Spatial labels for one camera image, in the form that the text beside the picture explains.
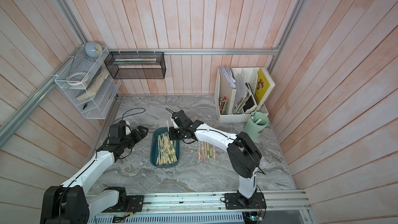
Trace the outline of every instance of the yellow book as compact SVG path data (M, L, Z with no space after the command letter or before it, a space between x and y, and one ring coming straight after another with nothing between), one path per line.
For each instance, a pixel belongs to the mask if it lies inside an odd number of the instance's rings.
M256 109L257 111L266 101L274 87L275 82L272 80L267 69L265 67L260 68L257 73L256 91L254 93L254 98L258 105L258 109Z

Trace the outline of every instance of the metal vent grille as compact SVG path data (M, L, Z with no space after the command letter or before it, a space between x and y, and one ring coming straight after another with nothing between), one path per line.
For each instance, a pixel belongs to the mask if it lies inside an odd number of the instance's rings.
M97 216L97 223L112 223L113 215ZM125 219L125 223L149 223L149 224L180 224L180 223L243 223L241 212L218 213L181 213L181 214L135 214ZM94 218L88 223L95 223Z

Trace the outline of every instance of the pen holder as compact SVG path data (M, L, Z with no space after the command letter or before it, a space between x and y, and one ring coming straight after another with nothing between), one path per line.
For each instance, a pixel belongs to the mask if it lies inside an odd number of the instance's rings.
M268 124L268 118L265 114L263 114L262 112L252 112L250 115L253 114L254 120L252 121L251 117L249 117L245 129L243 130L249 135L251 140L255 140L256 138L258 138ZM256 124L255 122L260 118L262 118L263 120Z

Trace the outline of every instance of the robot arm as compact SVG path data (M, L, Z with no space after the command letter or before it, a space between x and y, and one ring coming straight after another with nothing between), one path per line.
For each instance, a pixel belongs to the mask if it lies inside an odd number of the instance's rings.
M88 202L86 195L102 173L119 159L125 148L132 148L148 133L138 126L131 130L128 121L120 121L109 128L109 137L95 156L75 175L60 186L51 186L43 197L40 224L87 223L109 207L124 208L127 201L124 188L107 188Z
M244 202L251 203L256 192L255 173L262 155L249 135L245 132L239 134L223 132L198 120L192 122L182 110L172 112L171 120L173 122L173 127L169 128L171 140L192 138L213 144L228 153L232 167L239 174L238 192L245 199Z

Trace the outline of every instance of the gray marble surface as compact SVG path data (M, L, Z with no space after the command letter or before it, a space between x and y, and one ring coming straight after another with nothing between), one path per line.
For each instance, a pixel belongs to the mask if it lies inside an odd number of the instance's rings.
M201 120L209 126L230 133L239 133L246 123L218 123L216 107L212 95L200 96L136 96L125 97L117 112L116 118L134 107L143 107L147 111L125 120L130 121L132 128L138 125L149 128L146 138L132 150L130 156L117 160L109 167L90 189L98 194L106 187L125 187L128 193L145 192L202 192L202 191L236 191L239 187L238 174L233 170L227 153L216 149L216 159L198 161L197 142L184 144L180 142L180 159L176 167L159 169L149 160L152 133L159 127L166 127L166 120L173 111L184 110L194 120ZM260 167L266 175L257 174L256 182L262 190L296 189L295 183L287 169L287 164L277 142L272 127L268 125L261 136L254 141L263 155Z

